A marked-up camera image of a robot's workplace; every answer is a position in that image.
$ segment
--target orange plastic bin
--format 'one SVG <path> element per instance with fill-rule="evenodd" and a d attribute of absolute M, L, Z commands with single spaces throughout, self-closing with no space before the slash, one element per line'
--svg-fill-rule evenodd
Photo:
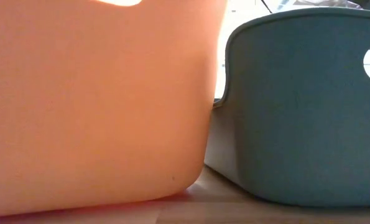
<path fill-rule="evenodd" d="M 225 5 L 0 0 L 0 216 L 192 184 Z"/>

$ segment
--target orange basket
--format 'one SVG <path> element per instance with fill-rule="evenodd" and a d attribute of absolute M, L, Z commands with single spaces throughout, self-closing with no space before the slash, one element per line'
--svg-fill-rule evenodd
<path fill-rule="evenodd" d="M 0 216 L 191 185 L 225 2 L 1 0 Z"/>

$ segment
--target gray basket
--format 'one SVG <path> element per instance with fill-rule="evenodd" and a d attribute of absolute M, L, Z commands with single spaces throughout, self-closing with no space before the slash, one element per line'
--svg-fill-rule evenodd
<path fill-rule="evenodd" d="M 238 27 L 205 163 L 259 197 L 370 205 L 370 11 L 314 8 Z"/>

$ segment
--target storage bin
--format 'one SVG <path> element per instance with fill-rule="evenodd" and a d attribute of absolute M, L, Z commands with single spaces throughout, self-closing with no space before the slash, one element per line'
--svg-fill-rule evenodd
<path fill-rule="evenodd" d="M 370 206 L 369 49 L 370 11 L 300 9 L 238 27 L 205 163 L 273 202 Z"/>
<path fill-rule="evenodd" d="M 0 216 L 198 177 L 226 1 L 109 2 L 0 1 Z"/>

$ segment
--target wooden surface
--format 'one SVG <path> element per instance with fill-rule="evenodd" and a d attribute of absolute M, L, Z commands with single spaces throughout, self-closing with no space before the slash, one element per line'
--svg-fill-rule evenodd
<path fill-rule="evenodd" d="M 2 223 L 125 224 L 370 224 L 370 208 L 316 209 L 264 202 L 209 168 L 184 193 L 152 202 L 0 218 Z"/>

